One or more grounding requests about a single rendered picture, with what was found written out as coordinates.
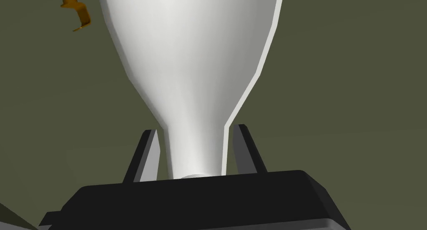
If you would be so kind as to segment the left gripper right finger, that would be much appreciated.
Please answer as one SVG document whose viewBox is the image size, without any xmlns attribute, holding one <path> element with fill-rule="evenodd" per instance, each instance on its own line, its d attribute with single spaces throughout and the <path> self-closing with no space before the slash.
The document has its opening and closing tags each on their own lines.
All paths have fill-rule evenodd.
<svg viewBox="0 0 427 230">
<path fill-rule="evenodd" d="M 233 149 L 238 174 L 268 172 L 250 131 L 245 124 L 234 125 Z"/>
</svg>

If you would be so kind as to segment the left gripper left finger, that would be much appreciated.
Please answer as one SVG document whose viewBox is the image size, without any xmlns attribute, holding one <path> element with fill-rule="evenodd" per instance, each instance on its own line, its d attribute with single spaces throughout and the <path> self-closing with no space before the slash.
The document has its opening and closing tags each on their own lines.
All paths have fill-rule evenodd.
<svg viewBox="0 0 427 230">
<path fill-rule="evenodd" d="M 123 183 L 156 181 L 160 153 L 157 130 L 145 130 L 138 142 Z"/>
</svg>

